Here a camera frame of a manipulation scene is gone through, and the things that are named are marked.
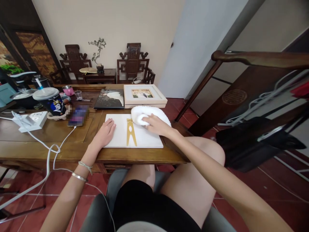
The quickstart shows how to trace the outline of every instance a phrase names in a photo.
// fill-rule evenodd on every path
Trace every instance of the gray chair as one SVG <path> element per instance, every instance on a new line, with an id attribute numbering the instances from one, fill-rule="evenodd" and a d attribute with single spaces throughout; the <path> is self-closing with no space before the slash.
<path id="1" fill-rule="evenodd" d="M 127 169 L 117 169 L 109 178 L 106 199 L 111 213 L 113 213 L 117 193 L 127 172 Z M 169 176 L 170 173 L 168 172 L 155 172 L 154 192 L 159 192 Z M 105 232 L 108 230 L 109 221 L 110 215 L 105 199 L 102 194 L 99 194 L 91 204 L 80 232 Z M 236 230 L 218 210 L 211 207 L 204 222 L 202 232 L 236 232 Z"/>

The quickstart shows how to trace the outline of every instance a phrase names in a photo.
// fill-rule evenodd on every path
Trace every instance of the knee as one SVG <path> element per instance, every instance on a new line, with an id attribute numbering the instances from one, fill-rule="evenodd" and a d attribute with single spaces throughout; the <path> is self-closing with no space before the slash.
<path id="1" fill-rule="evenodd" d="M 202 137 L 186 137 L 186 139 L 216 160 L 219 164 L 224 165 L 225 153 L 218 143 Z"/>

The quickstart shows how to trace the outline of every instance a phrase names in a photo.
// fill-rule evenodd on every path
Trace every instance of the bracelet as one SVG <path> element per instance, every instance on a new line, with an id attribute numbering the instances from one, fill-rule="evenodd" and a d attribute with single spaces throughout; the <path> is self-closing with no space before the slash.
<path id="1" fill-rule="evenodd" d="M 92 166 L 90 167 L 90 166 L 88 166 L 88 165 L 84 164 L 82 161 L 79 161 L 79 162 L 78 162 L 78 164 L 79 164 L 79 165 L 81 165 L 81 166 L 86 167 L 86 168 L 89 170 L 89 172 L 91 173 L 91 175 L 92 175 L 92 171 L 91 171 Z"/>
<path id="2" fill-rule="evenodd" d="M 76 177 L 77 179 L 80 179 L 80 180 L 82 180 L 82 181 L 84 181 L 84 182 L 88 182 L 88 180 L 87 180 L 87 179 L 82 178 L 82 177 L 81 177 L 81 176 L 79 176 L 79 175 L 76 175 L 74 172 L 72 172 L 72 176 L 74 176 L 74 177 Z"/>

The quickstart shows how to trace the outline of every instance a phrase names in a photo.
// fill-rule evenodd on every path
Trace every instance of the pink container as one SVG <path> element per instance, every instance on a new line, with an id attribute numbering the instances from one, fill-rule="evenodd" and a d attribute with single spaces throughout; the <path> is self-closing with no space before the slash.
<path id="1" fill-rule="evenodd" d="M 73 90 L 72 86 L 66 85 L 66 86 L 63 86 L 62 89 L 67 96 L 73 96 L 74 95 L 74 90 Z"/>

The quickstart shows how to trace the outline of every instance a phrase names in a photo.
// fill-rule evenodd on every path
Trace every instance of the bonsai plant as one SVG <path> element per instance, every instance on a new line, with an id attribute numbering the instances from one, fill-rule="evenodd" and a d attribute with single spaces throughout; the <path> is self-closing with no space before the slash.
<path id="1" fill-rule="evenodd" d="M 22 73 L 23 70 L 15 65 L 1 65 L 0 68 L 8 75 Z"/>
<path id="2" fill-rule="evenodd" d="M 88 42 L 88 44 L 89 45 L 95 45 L 95 46 L 98 47 L 98 52 L 93 53 L 93 57 L 92 57 L 91 60 L 94 61 L 97 64 L 98 73 L 104 73 L 104 66 L 100 63 L 97 63 L 97 59 L 100 57 L 101 51 L 102 51 L 103 47 L 105 47 L 106 42 L 104 41 L 104 39 L 99 37 L 98 41 L 94 40 L 93 42 Z"/>

